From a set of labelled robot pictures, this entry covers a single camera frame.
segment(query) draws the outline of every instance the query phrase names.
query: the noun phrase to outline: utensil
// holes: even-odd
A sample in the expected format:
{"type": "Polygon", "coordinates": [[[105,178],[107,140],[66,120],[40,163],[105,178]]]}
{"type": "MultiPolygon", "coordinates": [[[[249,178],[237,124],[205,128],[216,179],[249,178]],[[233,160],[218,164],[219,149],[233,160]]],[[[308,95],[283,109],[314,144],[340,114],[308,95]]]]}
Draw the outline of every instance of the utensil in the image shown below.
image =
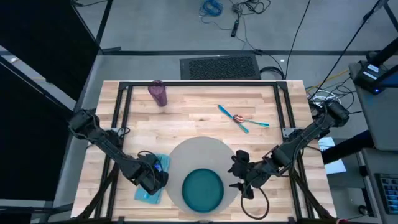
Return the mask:
{"type": "Polygon", "coordinates": [[[243,123],[243,122],[246,121],[246,122],[250,122],[250,123],[253,123],[253,124],[258,124],[258,125],[263,126],[263,127],[267,127],[267,128],[269,127],[269,124],[267,124],[267,123],[262,123],[262,122],[252,121],[252,120],[249,120],[249,119],[244,119],[240,115],[234,115],[233,119],[237,123],[243,123]]]}
{"type": "MultiPolygon", "coordinates": [[[[231,118],[234,121],[234,117],[232,117],[231,114],[228,113],[228,111],[226,109],[223,108],[223,106],[218,105],[218,109],[221,110],[221,112],[223,112],[226,116],[228,116],[229,118],[231,118]]],[[[242,130],[243,132],[245,132],[246,134],[249,132],[249,130],[247,128],[245,128],[242,124],[236,123],[242,130]]]]}

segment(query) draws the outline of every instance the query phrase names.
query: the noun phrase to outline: white circular board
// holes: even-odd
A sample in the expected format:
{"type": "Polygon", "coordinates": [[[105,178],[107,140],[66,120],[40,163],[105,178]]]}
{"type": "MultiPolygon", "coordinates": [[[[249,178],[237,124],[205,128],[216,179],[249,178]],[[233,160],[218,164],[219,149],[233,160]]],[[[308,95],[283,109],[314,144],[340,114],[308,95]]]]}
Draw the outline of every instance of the white circular board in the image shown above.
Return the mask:
{"type": "Polygon", "coordinates": [[[181,210],[198,216],[208,216],[226,209],[238,195],[238,189],[228,187],[239,182],[228,170],[233,161],[234,152],[222,141],[210,137],[195,137],[181,142],[170,154],[169,180],[166,191],[181,210]],[[221,178],[224,186],[224,197],[221,203],[209,213],[193,211],[182,197],[182,184],[189,173],[196,169],[210,169],[221,178]]]}

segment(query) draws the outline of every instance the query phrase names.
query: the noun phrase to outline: plastic cup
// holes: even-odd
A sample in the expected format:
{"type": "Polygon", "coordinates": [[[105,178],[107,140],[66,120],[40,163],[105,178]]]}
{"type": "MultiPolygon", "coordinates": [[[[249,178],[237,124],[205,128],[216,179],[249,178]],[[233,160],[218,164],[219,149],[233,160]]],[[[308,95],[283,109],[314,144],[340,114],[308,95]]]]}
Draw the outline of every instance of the plastic cup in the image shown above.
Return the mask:
{"type": "Polygon", "coordinates": [[[148,91],[156,101],[158,106],[167,105],[166,85],[160,80],[153,81],[148,86],[148,91]]]}

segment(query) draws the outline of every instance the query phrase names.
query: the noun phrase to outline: wooden tabletop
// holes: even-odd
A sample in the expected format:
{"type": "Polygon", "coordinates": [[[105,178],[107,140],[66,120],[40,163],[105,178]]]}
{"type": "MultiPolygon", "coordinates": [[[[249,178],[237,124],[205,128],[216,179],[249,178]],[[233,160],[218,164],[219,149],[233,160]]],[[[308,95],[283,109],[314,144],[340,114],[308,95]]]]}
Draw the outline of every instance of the wooden tabletop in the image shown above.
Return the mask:
{"type": "MultiPolygon", "coordinates": [[[[303,81],[287,81],[289,96],[293,108],[296,126],[304,128],[312,122],[310,108],[304,90],[303,81]]],[[[110,128],[118,92],[119,81],[105,81],[99,97],[96,114],[102,128],[110,128]]],[[[285,110],[283,92],[280,91],[285,123],[289,125],[285,110]]],[[[118,127],[124,110],[125,94],[122,100],[118,127]]],[[[159,108],[148,93],[147,87],[135,86],[127,126],[131,133],[124,140],[123,151],[137,156],[141,150],[170,154],[182,141],[195,136],[217,138],[233,151],[245,150],[252,161],[259,161],[275,145],[282,143],[275,96],[271,86],[168,86],[168,104],[159,108]],[[263,121],[270,128],[255,124],[246,124],[249,133],[244,134],[236,124],[222,114],[217,105],[223,105],[231,114],[241,114],[245,118],[263,121]]],[[[318,147],[313,141],[311,146],[318,147]]],[[[89,204],[100,186],[105,154],[96,146],[86,152],[80,183],[73,205],[72,217],[77,216],[89,204]]],[[[335,209],[328,185],[325,168],[320,153],[306,148],[303,156],[308,186],[317,200],[332,214],[335,209]]],[[[270,211],[263,221],[286,221],[288,216],[295,217],[292,194],[288,178],[271,177],[262,186],[270,201],[270,211]]],[[[158,205],[134,200],[137,187],[119,174],[113,220],[124,216],[126,220],[146,221],[184,221],[199,220],[176,207],[167,192],[162,194],[158,205]]],[[[303,215],[306,216],[303,195],[300,201],[303,215]]],[[[245,200],[246,210],[262,215],[266,202],[259,190],[255,190],[254,200],[245,200]]],[[[105,216],[109,193],[104,197],[103,216],[105,216]]],[[[255,221],[245,216],[240,206],[240,193],[236,200],[217,215],[208,217],[213,221],[255,221]]]]}

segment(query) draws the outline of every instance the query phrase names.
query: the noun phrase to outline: concrete floor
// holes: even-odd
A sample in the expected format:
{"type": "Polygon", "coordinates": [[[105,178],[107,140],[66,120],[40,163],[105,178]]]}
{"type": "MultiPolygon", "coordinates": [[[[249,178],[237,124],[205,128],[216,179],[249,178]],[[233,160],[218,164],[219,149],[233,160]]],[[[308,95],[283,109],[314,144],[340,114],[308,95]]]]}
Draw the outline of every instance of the concrete floor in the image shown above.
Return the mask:
{"type": "MultiPolygon", "coordinates": [[[[95,0],[81,0],[85,4],[95,0]]],[[[224,11],[220,17],[205,18],[216,21],[221,27],[231,27],[235,20],[230,11],[231,3],[220,0],[224,11]]],[[[343,50],[359,27],[363,16],[376,0],[313,0],[298,33],[294,50],[343,50]]],[[[203,24],[198,16],[199,0],[114,0],[105,28],[102,48],[121,46],[122,50],[241,50],[243,43],[230,37],[230,31],[220,30],[214,24],[203,24]]],[[[95,36],[100,26],[106,3],[78,8],[78,12],[95,36]]],[[[261,15],[245,16],[247,37],[258,49],[290,50],[307,1],[272,1],[270,8],[261,15]]],[[[398,16],[398,2],[389,3],[398,16]]],[[[238,36],[244,39],[243,23],[239,25],[238,36]]],[[[397,36],[397,31],[384,9],[377,11],[363,27],[349,50],[379,50],[397,36]]],[[[90,82],[83,102],[84,108],[94,108],[98,102],[103,80],[178,80],[181,58],[197,56],[98,56],[91,73],[90,82]]],[[[285,70],[287,56],[274,56],[285,70]]],[[[288,79],[303,80],[305,86],[321,82],[337,60],[337,56],[291,56],[288,79]]],[[[348,65],[364,57],[344,56],[332,74],[348,68],[348,65]]],[[[268,56],[257,56],[259,67],[276,66],[268,56]]],[[[397,64],[398,57],[389,63],[397,64]]],[[[23,67],[19,62],[14,64],[23,67]]],[[[343,75],[325,86],[342,82],[343,75]]],[[[271,73],[263,73],[262,79],[279,79],[271,73]]],[[[354,90],[351,80],[346,82],[354,90]]],[[[58,97],[69,104],[61,95],[58,97]]],[[[350,111],[361,110],[358,97],[354,94],[354,105],[350,111]]],[[[348,106],[351,96],[342,99],[348,106]]],[[[330,136],[350,138],[367,129],[362,114],[350,117],[342,128],[332,129],[330,136]]],[[[74,140],[65,159],[62,178],[54,206],[73,203],[80,170],[84,159],[86,142],[74,140]]],[[[52,217],[59,220],[68,217],[62,214],[52,217]]]]}

